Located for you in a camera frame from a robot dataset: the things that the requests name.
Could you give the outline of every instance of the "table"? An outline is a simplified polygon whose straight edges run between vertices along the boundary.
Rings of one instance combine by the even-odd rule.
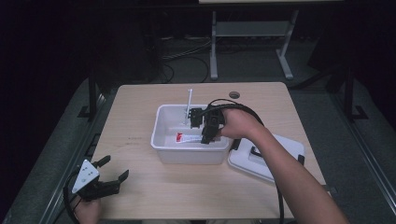
[[[272,132],[305,146],[305,167],[325,180],[283,83],[205,83],[121,86],[109,112],[92,161],[111,155],[100,180],[130,175],[120,194],[103,198],[105,219],[278,218],[276,187],[270,182],[220,165],[163,164],[150,145],[160,105],[205,105],[238,91],[235,101],[252,108]],[[285,217],[292,217],[285,204]]]
[[[210,78],[218,79],[218,63],[216,57],[216,37],[218,36],[283,36],[282,47],[276,50],[283,74],[286,79],[293,79],[286,51],[289,46],[298,10],[294,10],[289,21],[217,21],[216,12],[213,12],[212,43],[210,50]]]

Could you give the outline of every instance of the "white rod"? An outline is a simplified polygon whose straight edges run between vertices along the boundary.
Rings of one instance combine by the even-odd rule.
[[[184,119],[184,124],[187,124],[189,122],[189,111],[190,111],[190,104],[191,104],[191,96],[192,96],[192,89],[189,89],[189,102],[187,103],[186,118]]]

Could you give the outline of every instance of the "cable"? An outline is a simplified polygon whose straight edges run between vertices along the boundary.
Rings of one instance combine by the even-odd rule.
[[[75,224],[79,224],[79,222],[78,222],[76,216],[74,215],[74,212],[73,212],[73,210],[72,210],[72,208],[70,206],[70,202],[69,202],[68,199],[69,199],[69,183],[70,183],[70,180],[72,179],[73,176],[75,176],[77,174],[78,174],[78,170],[72,172],[72,174],[69,177],[67,177],[67,180],[66,180],[66,182],[64,184],[64,207],[65,207],[65,209],[67,211],[67,215],[70,216],[70,218],[72,219],[72,221]]]
[[[196,53],[198,51],[201,51],[201,50],[206,49],[207,47],[209,47],[211,42],[212,41],[209,40],[206,43],[204,43],[203,45],[195,47],[194,49],[189,49],[189,50],[186,50],[184,52],[181,52],[181,53],[178,53],[178,54],[174,54],[174,55],[163,56],[163,59],[170,60],[170,59],[175,59],[175,58],[178,58],[178,57],[183,57],[183,56],[187,56],[187,55]]]
[[[77,198],[77,195],[74,195],[69,202],[70,203],[73,202],[76,198]],[[64,212],[65,209],[66,209],[66,207],[62,208],[62,210],[58,213],[58,216],[56,216],[56,218],[53,220],[52,224],[55,224],[58,221],[58,219],[61,217],[61,215],[62,215],[62,213]]]
[[[215,103],[215,102],[217,102],[217,101],[228,101],[228,102],[234,103],[234,104],[236,104],[236,105],[240,105],[240,104],[238,104],[237,102],[232,101],[232,100],[229,100],[229,99],[217,99],[217,100],[214,100],[214,101],[210,102],[209,104],[212,105],[213,103]]]
[[[335,64],[334,66],[331,66],[330,68],[328,68],[327,70],[320,72],[316,75],[314,75],[313,77],[295,85],[295,86],[289,86],[288,89],[289,90],[300,90],[303,89],[311,84],[313,84],[314,82],[320,80],[323,77],[326,77],[328,75],[331,75],[332,73],[338,71],[339,69],[342,68],[341,64]]]
[[[204,60],[202,60],[202,59],[200,59],[200,58],[197,58],[197,57],[178,57],[178,58],[175,58],[175,59],[170,59],[170,60],[168,60],[168,61],[169,61],[169,62],[172,62],[172,61],[181,60],[181,59],[194,59],[194,60],[198,60],[198,61],[200,61],[201,63],[203,63],[204,66],[205,66],[206,72],[205,72],[205,77],[204,77],[204,79],[202,79],[202,80],[200,81],[200,83],[204,83],[204,82],[206,81],[206,79],[209,77],[209,66],[207,65],[207,63],[206,63]],[[167,64],[166,66],[169,67],[170,69],[172,69],[172,71],[173,71],[172,77],[169,78],[169,79],[167,80],[167,82],[166,82],[166,83],[169,83],[169,82],[172,80],[172,78],[174,77],[175,70],[174,70],[170,65],[168,65],[168,64]]]
[[[165,76],[165,81],[163,81],[163,79],[161,78],[161,75],[160,75],[161,83],[167,84],[167,83],[171,82],[172,79],[174,78],[175,70],[169,64],[164,64],[163,66],[169,68],[172,71],[172,75],[169,79],[168,79],[168,76],[165,74],[165,72],[161,72],[161,74],[163,74]]]
[[[243,111],[249,113],[250,115],[252,115],[261,125],[264,125],[262,123],[262,120],[260,119],[260,117],[256,114],[256,112],[254,112],[249,107],[247,107],[245,105],[238,104],[238,103],[227,104],[227,105],[208,105],[208,107],[205,110],[203,110],[197,117],[203,116],[204,114],[206,114],[210,111],[213,111],[213,110],[222,110],[222,109],[227,109],[227,108],[243,110]]]
[[[191,41],[191,42],[194,42],[194,43],[201,44],[201,43],[204,43],[207,39],[210,39],[210,38],[209,37],[189,37],[189,36],[186,36],[183,39]]]
[[[282,192],[280,192],[280,189],[277,187],[276,183],[275,186],[277,192],[277,202],[279,204],[279,224],[283,224],[283,221],[285,219],[285,207],[283,205],[283,196],[282,196]]]
[[[80,198],[80,199],[78,200],[78,202],[76,203],[76,205],[74,206],[74,208],[73,208],[73,213],[75,212],[77,206],[81,203],[81,201],[82,201],[82,198]]]
[[[231,40],[230,38],[224,39],[223,41],[221,41],[218,45],[216,45],[217,48],[217,52],[219,54],[235,54],[235,53],[239,53],[241,51],[244,51],[248,48],[248,42],[249,41],[236,41],[236,40]]]

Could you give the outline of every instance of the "white box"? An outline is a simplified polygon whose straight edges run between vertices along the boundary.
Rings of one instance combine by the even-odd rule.
[[[190,108],[207,105],[191,105]],[[177,143],[177,133],[199,135],[204,125],[199,129],[191,128],[190,120],[185,124],[186,105],[161,105],[157,110],[151,145],[163,163],[180,164],[220,164],[228,155],[232,140],[221,137],[219,141],[210,144]]]

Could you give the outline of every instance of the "wooden table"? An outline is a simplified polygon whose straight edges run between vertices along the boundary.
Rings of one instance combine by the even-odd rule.
[[[252,108],[266,127],[305,146],[305,167],[325,184],[289,92],[282,83],[208,83],[120,87],[92,161],[111,155],[100,180],[114,180],[129,169],[120,194],[106,197],[106,219],[278,218],[276,187],[270,182],[220,165],[163,164],[150,145],[160,105],[206,105],[229,97]],[[292,217],[285,207],[285,217]]]

